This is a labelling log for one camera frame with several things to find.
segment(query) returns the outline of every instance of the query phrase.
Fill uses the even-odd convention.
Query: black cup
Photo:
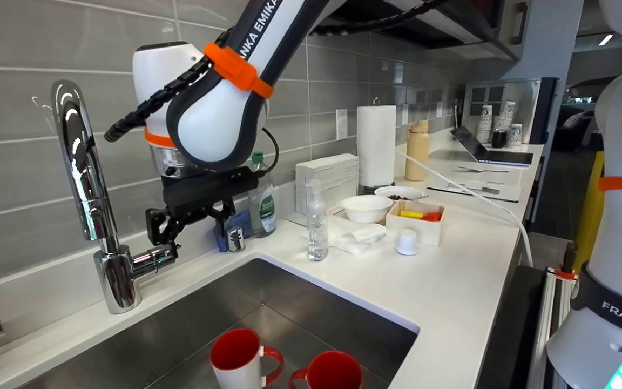
[[[491,147],[494,149],[502,148],[508,141],[508,130],[496,128],[491,135]]]

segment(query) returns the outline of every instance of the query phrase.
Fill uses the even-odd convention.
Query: mug handle
[[[263,356],[264,357],[272,357],[272,358],[276,359],[280,363],[280,365],[277,367],[277,369],[274,370],[274,372],[270,373],[269,375],[267,375],[265,377],[266,378],[265,386],[268,386],[268,385],[272,384],[273,381],[278,379],[278,377],[282,373],[282,369],[285,366],[285,360],[282,358],[282,354],[280,354],[279,351],[275,350],[272,347],[267,347],[267,346],[263,347]]]
[[[294,385],[295,379],[303,379],[306,380],[306,373],[308,369],[299,369],[296,372],[292,373],[292,376],[289,377],[289,389],[296,389],[296,385]]]

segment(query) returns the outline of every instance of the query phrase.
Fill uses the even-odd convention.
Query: green bottle cap
[[[251,162],[253,162],[253,163],[261,163],[261,162],[263,162],[263,153],[262,152],[254,152],[251,155]]]

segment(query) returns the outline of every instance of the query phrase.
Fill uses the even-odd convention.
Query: wall switch plate
[[[336,140],[347,139],[347,109],[335,109]]]
[[[409,123],[409,104],[402,104],[402,125]]]

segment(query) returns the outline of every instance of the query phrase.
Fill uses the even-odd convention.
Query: stainless steel sink
[[[385,389],[416,334],[279,267],[253,259],[153,316],[25,384],[25,389],[218,389],[212,342],[248,327],[285,358],[286,388],[296,369],[326,350],[352,354],[363,389]],[[264,374],[275,362],[263,360]]]

